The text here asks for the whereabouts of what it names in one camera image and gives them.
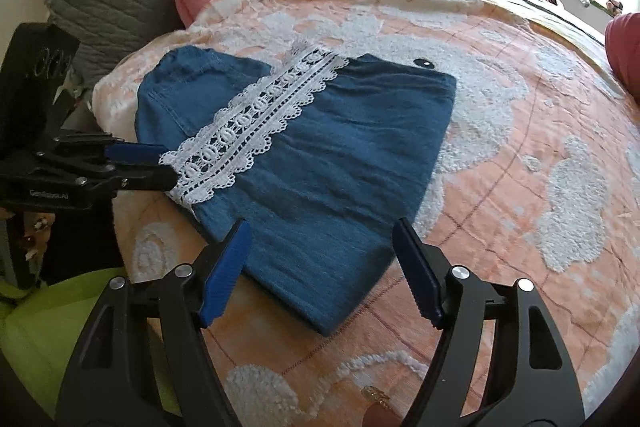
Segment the blue denim pants lace trim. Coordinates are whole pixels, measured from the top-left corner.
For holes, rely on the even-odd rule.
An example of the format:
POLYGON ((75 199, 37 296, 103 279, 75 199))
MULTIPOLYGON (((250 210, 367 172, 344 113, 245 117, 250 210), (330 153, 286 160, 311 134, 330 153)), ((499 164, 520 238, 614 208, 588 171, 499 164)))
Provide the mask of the blue denim pants lace trim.
POLYGON ((419 213, 456 88, 316 44, 278 67, 183 46, 142 80, 134 129, 176 170, 171 199, 213 239, 246 220, 247 273, 326 335, 392 262, 393 224, 419 213))

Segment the lime green sleeve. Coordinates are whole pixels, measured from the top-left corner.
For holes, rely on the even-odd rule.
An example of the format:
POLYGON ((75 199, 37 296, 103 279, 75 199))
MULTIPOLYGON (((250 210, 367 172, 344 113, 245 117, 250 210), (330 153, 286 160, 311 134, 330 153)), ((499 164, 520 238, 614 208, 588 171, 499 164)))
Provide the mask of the lime green sleeve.
POLYGON ((5 426, 181 426, 154 306, 117 269, 1 306, 5 426))

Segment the red rolled blanket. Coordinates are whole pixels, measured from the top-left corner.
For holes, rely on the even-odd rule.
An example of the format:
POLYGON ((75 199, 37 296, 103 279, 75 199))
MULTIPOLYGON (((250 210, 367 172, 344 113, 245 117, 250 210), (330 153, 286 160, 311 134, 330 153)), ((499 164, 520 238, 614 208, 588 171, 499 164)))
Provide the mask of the red rolled blanket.
POLYGON ((614 75, 639 103, 640 13, 614 17, 605 27, 605 53, 614 75))

